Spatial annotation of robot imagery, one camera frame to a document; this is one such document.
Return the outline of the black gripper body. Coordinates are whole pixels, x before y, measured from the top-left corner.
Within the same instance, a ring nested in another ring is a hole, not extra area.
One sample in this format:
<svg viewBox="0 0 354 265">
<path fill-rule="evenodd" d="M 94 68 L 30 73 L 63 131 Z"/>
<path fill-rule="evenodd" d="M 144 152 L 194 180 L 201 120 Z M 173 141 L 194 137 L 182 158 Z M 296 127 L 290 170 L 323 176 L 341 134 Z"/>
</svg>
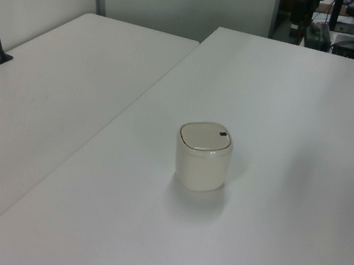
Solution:
<svg viewBox="0 0 354 265">
<path fill-rule="evenodd" d="M 300 24 L 305 12 L 306 0 L 294 0 L 290 14 L 290 22 Z"/>
</svg>

